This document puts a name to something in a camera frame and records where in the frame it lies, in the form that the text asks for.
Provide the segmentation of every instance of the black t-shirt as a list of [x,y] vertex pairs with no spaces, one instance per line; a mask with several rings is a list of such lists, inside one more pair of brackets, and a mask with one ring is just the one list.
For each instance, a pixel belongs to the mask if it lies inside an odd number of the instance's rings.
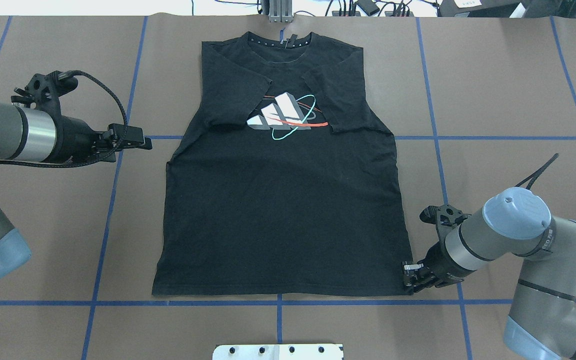
[[311,32],[204,42],[201,105],[167,162],[154,295],[410,295],[393,133],[363,49]]

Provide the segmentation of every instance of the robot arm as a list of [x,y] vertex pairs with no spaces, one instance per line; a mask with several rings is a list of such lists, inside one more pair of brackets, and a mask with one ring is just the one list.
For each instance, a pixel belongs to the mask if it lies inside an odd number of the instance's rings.
[[[94,131],[82,120],[63,116],[59,97],[75,90],[75,75],[91,78],[113,96],[124,124],[113,123],[106,131]],[[124,109],[112,91],[83,71],[37,73],[24,89],[14,91],[18,95],[11,97],[13,105],[0,104],[0,164],[73,168],[114,162],[116,151],[153,148],[142,129],[126,124]],[[0,209],[0,278],[25,264],[30,256],[22,235]]]
[[541,198],[510,187],[475,214],[450,205],[420,215],[439,242],[417,264],[405,263],[414,292],[459,283],[505,253],[523,258],[504,342],[530,360],[576,359],[576,221],[551,216]]

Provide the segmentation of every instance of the white paper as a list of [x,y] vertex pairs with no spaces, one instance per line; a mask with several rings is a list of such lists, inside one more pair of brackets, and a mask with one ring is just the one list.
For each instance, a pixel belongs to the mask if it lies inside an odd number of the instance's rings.
[[472,8],[482,6],[481,0],[454,0],[458,8]]

